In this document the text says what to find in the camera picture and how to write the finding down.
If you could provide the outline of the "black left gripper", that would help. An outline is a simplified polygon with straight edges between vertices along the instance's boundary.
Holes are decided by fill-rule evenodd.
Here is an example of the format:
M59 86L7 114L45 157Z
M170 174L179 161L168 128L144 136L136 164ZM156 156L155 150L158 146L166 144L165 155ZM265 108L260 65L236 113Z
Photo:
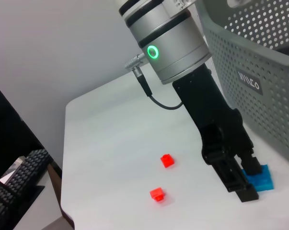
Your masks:
M262 173L253 144L237 109L229 107L205 64L173 83L173 87L197 126L202 138L202 157L211 165L229 193L240 201L259 199L235 156L247 175Z

